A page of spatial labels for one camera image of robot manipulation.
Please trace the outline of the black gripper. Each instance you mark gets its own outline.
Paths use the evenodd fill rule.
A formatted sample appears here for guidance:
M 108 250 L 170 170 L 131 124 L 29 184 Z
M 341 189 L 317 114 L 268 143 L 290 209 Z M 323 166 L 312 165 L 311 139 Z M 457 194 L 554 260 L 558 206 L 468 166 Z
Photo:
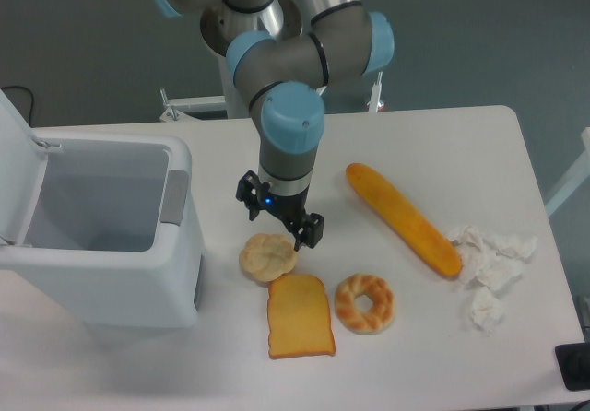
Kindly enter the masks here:
M 293 235 L 294 251 L 298 252 L 301 247 L 313 249 L 324 235 L 324 217 L 305 211 L 307 194 L 307 189 L 289 196 L 272 193 L 268 182 L 261 184 L 258 176 L 248 170 L 238 181 L 236 199 L 244 203 L 250 221 L 260 210 L 280 220 Z

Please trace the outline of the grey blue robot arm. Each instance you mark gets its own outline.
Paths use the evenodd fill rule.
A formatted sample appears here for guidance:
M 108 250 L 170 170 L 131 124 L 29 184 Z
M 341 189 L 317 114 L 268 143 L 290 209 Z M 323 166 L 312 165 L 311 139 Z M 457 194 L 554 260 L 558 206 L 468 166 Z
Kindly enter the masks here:
M 260 138 L 259 168 L 239 181 L 236 196 L 250 217 L 267 212 L 312 248 L 324 220 L 305 209 L 325 129 L 320 89 L 380 71 L 395 40 L 387 18 L 361 0 L 305 0 L 311 29 L 280 38 L 287 26 L 279 0 L 156 0 L 168 16 L 215 8 L 228 46 L 223 57 L 232 87 Z

